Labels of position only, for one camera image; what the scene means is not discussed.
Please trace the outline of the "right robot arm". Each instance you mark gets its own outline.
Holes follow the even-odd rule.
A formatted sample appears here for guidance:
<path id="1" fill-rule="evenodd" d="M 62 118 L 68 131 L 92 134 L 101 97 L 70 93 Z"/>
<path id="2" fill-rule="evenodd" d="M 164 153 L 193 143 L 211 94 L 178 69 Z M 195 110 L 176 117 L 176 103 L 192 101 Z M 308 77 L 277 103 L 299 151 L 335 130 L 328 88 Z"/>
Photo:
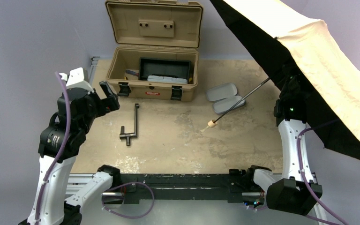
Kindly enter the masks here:
<path id="1" fill-rule="evenodd" d="M 252 166 L 253 184 L 265 193 L 264 205 L 278 210 L 306 216 L 322 196 L 308 163 L 304 133 L 307 130 L 306 99 L 312 88 L 300 72 L 287 72 L 279 99 L 274 106 L 281 137 L 283 171 L 280 177 L 269 169 Z"/>

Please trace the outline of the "lilac zippered umbrella case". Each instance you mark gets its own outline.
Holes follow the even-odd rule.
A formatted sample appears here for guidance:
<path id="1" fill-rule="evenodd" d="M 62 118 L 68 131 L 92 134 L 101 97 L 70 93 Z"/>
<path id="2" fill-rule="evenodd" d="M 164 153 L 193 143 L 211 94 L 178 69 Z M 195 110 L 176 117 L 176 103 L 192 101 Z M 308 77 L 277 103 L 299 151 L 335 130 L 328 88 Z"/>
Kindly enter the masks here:
<path id="1" fill-rule="evenodd" d="M 212 109 L 216 114 L 227 112 L 235 103 L 242 99 L 236 85 L 224 83 L 206 91 L 207 100 L 213 102 Z"/>

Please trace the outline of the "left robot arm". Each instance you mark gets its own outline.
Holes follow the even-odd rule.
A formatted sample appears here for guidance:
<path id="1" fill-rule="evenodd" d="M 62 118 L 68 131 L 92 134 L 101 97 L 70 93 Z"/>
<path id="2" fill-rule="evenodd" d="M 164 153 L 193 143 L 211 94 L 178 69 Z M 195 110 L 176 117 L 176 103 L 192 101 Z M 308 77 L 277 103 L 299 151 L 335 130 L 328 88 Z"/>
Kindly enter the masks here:
<path id="1" fill-rule="evenodd" d="M 58 110 L 40 135 L 39 180 L 36 198 L 24 225 L 78 225 L 84 208 L 93 194 L 101 193 L 120 182 L 119 169 L 104 165 L 97 171 L 94 184 L 74 197 L 66 198 L 69 175 L 80 146 L 92 123 L 120 108 L 118 96 L 108 82 L 100 82 L 106 94 L 101 99 L 95 89 L 76 85 L 64 88 L 57 100 Z"/>

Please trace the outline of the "beige umbrella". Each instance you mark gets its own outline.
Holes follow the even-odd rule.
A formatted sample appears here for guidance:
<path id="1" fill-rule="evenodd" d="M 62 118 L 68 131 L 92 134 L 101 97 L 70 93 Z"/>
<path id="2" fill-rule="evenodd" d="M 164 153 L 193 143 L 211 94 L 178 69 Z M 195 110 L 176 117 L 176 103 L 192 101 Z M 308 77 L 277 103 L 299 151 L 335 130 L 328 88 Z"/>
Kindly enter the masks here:
<path id="1" fill-rule="evenodd" d="M 360 71 L 326 22 L 279 0 L 211 4 L 280 90 L 278 119 L 302 120 L 325 148 L 360 160 Z"/>

